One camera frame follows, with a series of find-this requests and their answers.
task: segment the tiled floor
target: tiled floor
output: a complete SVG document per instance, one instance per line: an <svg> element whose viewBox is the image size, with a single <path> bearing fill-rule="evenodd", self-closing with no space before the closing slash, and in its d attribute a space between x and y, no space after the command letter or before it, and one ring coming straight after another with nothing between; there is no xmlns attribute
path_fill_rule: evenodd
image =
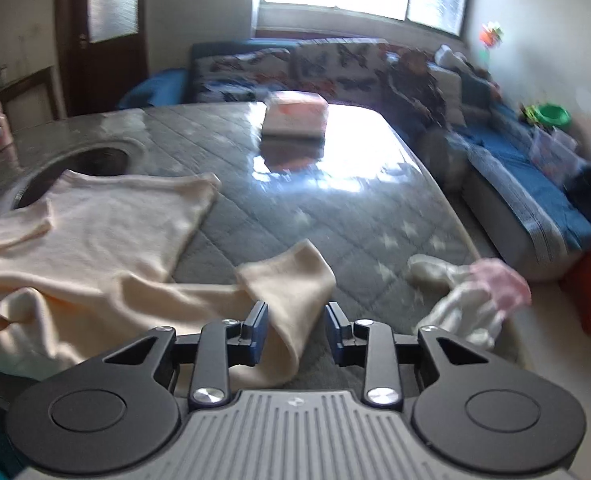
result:
<svg viewBox="0 0 591 480"><path fill-rule="evenodd" d="M457 197L449 202L480 254L496 256L467 206ZM569 390L584 407L587 435L572 471L582 480L591 480L591 337L582 332L573 304L557 283L532 285L531 293L533 306L512 318L518 344L533 371Z"/></svg>

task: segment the white cloth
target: white cloth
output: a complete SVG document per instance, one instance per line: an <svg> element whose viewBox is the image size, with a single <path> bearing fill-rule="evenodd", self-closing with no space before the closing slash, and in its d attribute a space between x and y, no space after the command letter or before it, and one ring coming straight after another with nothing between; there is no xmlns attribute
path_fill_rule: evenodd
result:
<svg viewBox="0 0 591 480"><path fill-rule="evenodd" d="M451 289L416 325L415 332L422 326L438 326L487 350L495 346L506 317L531 303L526 280L497 259L454 266L432 256L415 254L409 258L408 274L415 282Z"/></svg>
<svg viewBox="0 0 591 480"><path fill-rule="evenodd" d="M335 286L309 241L237 269L237 285L166 283L218 196L200 177L92 177L66 171L36 203L0 218L0 371L43 379L158 325L179 335L244 319L269 304L261 363L234 387L274 386L297 372Z"/></svg>

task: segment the black circular pad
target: black circular pad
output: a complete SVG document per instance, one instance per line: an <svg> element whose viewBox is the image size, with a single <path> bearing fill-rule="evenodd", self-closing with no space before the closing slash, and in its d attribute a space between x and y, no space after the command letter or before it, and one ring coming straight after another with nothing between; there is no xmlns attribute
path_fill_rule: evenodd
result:
<svg viewBox="0 0 591 480"><path fill-rule="evenodd" d="M486 430L517 433L540 419L540 406L525 394L511 390L487 390L466 403L469 418Z"/></svg>
<svg viewBox="0 0 591 480"><path fill-rule="evenodd" d="M7 415L12 444L40 469L70 476L122 470L162 448L178 428L175 399L150 374L89 363L32 386Z"/></svg>
<svg viewBox="0 0 591 480"><path fill-rule="evenodd" d="M411 421L432 450L492 476L568 467L586 429L571 394L499 358L443 364L418 397Z"/></svg>
<svg viewBox="0 0 591 480"><path fill-rule="evenodd" d="M110 428L127 411L125 401L105 390L83 390L61 397L51 406L51 418L69 431L91 433Z"/></svg>

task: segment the gray fabric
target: gray fabric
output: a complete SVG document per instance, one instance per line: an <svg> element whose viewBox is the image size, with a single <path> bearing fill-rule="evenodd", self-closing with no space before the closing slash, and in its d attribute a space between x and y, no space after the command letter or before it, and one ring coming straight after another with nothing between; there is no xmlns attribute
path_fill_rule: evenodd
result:
<svg viewBox="0 0 591 480"><path fill-rule="evenodd" d="M505 200L475 169L464 180L462 198L502 259L530 282L559 280L582 256L576 251L554 262L538 261L527 230Z"/></svg>
<svg viewBox="0 0 591 480"><path fill-rule="evenodd" d="M460 134L434 126L422 134L415 153L443 191L456 192L469 171L468 152Z"/></svg>
<svg viewBox="0 0 591 480"><path fill-rule="evenodd" d="M491 110L477 106L462 105L462 113L467 124L488 124L491 121Z"/></svg>

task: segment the green bowl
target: green bowl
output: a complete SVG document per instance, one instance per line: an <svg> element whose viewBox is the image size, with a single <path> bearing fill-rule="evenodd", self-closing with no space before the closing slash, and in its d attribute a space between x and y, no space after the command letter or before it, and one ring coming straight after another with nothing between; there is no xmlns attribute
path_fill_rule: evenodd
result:
<svg viewBox="0 0 591 480"><path fill-rule="evenodd" d="M535 116L544 126L555 126L560 130L566 130L571 124L571 116L568 111L561 106L550 103L536 106Z"/></svg>

